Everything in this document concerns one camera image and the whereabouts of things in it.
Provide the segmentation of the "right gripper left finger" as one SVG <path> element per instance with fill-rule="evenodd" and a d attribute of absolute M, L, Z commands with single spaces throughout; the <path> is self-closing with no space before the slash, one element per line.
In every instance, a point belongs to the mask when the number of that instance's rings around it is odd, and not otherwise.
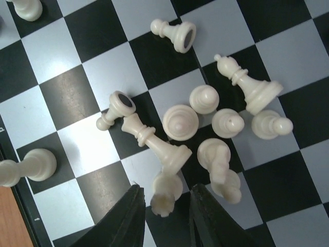
<path fill-rule="evenodd" d="M 90 231 L 72 246 L 143 246 L 144 189 L 134 184 Z"/>

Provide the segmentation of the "lying white pawn dark base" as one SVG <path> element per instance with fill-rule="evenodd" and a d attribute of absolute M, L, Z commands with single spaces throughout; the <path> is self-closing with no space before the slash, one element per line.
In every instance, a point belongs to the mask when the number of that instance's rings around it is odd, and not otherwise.
<path fill-rule="evenodd" d="M 174 49 L 182 54 L 190 50 L 196 36 L 196 26 L 191 22 L 172 26 L 167 21 L 155 19 L 151 22 L 150 29 L 153 34 L 170 39 Z"/>

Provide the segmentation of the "white bishop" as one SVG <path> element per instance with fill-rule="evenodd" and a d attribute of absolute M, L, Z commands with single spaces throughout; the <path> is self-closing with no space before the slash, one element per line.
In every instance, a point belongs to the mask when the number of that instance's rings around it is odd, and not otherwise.
<path fill-rule="evenodd" d="M 260 81 L 248 76 L 248 70 L 239 66 L 233 57 L 214 56 L 219 73 L 229 80 L 232 85 L 238 85 L 244 93 L 246 110 L 252 114 L 260 113 L 283 90 L 277 81 Z"/>
<path fill-rule="evenodd" d="M 197 113 L 191 107 L 179 104 L 165 112 L 162 126 L 168 137 L 173 140 L 184 141 L 196 134 L 199 119 Z"/>

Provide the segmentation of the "standing white bishop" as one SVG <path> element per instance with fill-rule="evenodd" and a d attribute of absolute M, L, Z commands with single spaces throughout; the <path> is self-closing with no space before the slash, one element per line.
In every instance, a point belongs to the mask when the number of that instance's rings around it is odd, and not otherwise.
<path fill-rule="evenodd" d="M 196 134 L 199 119 L 197 113 L 191 107 L 179 104 L 165 112 L 162 126 L 168 137 L 173 140 L 184 141 Z"/>

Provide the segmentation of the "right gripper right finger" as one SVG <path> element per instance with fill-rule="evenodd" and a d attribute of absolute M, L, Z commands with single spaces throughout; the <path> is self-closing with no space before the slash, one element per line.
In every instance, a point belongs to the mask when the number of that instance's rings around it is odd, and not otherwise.
<path fill-rule="evenodd" d="M 203 184 L 190 190 L 189 222 L 192 246 L 258 246 Z"/>

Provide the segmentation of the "white pawn piece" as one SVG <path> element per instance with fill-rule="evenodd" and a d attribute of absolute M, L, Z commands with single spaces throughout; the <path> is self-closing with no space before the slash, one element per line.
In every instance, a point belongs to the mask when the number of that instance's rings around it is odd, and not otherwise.
<path fill-rule="evenodd" d="M 36 21 L 43 12 L 40 0 L 12 0 L 17 15 L 26 21 Z"/>

